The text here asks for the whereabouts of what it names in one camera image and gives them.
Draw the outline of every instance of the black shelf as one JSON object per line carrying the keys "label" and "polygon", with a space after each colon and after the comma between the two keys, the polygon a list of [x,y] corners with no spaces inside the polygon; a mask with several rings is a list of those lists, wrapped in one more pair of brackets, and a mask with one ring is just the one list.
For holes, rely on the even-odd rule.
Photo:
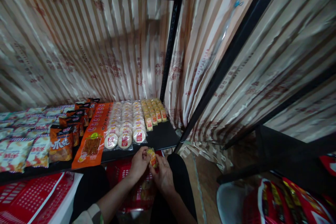
{"label": "black shelf", "polygon": [[[108,163],[117,159],[126,158],[128,156],[133,156],[141,146],[153,147],[155,150],[163,150],[171,147],[175,147],[176,143],[179,141],[175,130],[169,121],[161,122],[157,126],[154,126],[154,130],[147,132],[148,136],[146,138],[148,143],[142,145],[133,145],[132,151],[125,150],[111,150],[103,152],[101,158],[102,163]],[[72,156],[76,156],[78,147],[73,149]],[[47,176],[59,172],[71,171],[71,164],[73,160],[51,163],[49,168],[33,168],[27,167],[24,173],[10,173],[2,172],[0,173],[0,186],[5,184],[10,184],[18,181],[29,180],[37,177]]]}

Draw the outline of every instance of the red plastic basket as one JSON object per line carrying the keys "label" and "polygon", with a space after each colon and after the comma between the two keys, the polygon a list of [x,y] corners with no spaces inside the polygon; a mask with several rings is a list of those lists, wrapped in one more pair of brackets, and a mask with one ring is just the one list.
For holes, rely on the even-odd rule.
{"label": "red plastic basket", "polygon": [[[118,184],[128,174],[132,164],[132,158],[117,160],[109,163],[106,173],[111,188]],[[147,210],[152,207],[156,194],[152,174],[147,171],[139,182],[134,186],[123,205],[119,209],[121,212],[131,212],[136,210]]]}
{"label": "red plastic basket", "polygon": [[[64,185],[72,184],[69,176],[59,173],[0,187],[0,223],[47,223],[70,188]],[[60,199],[50,201],[57,194]]]}

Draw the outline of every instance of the curtain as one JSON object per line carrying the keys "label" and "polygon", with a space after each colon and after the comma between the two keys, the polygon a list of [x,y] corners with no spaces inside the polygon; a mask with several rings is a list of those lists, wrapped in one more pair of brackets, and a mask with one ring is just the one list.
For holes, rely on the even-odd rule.
{"label": "curtain", "polygon": [[[165,106],[186,127],[252,0],[183,0]],[[223,167],[222,145],[336,61],[335,0],[272,0],[184,154]],[[0,110],[158,97],[173,3],[1,0]],[[335,78],[267,122],[309,142],[335,131]]]}

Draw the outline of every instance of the shelf board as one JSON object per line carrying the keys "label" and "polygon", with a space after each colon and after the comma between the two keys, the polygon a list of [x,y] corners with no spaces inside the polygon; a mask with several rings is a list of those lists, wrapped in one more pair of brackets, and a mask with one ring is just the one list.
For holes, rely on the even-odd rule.
{"label": "shelf board", "polygon": [[[266,160],[291,148],[306,144],[263,125],[261,125],[258,134],[261,136],[260,141],[262,141],[262,146],[259,148],[259,156]],[[299,162],[295,161],[295,157],[289,157],[289,160],[278,164],[277,168],[272,172],[288,178],[309,192],[336,196],[336,177],[328,173],[317,157]]]}
{"label": "shelf board", "polygon": [[[154,126],[153,131],[147,132],[146,138],[148,143],[142,145],[133,145],[133,150],[110,150],[104,151],[101,158],[102,163],[111,162],[117,159],[133,156],[141,146],[149,146],[155,150],[163,150],[171,147],[175,147],[179,141],[175,130],[169,121],[161,122],[157,126]],[[78,147],[73,149],[72,156],[76,155]],[[65,172],[71,170],[71,164],[73,160],[61,161],[49,164],[49,168],[33,168],[27,167],[24,173],[10,173],[8,171],[0,173],[0,186],[4,184],[14,183],[17,181],[29,180],[37,177],[51,175],[54,173]]]}

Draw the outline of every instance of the spicy strip package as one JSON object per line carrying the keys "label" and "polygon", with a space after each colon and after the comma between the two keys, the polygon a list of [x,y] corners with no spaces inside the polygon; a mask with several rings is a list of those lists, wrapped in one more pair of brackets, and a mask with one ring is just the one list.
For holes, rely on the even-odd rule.
{"label": "spicy strip package", "polygon": [[100,165],[104,150],[104,135],[112,106],[113,103],[101,103],[96,106],[96,111],[72,162],[72,169]]}

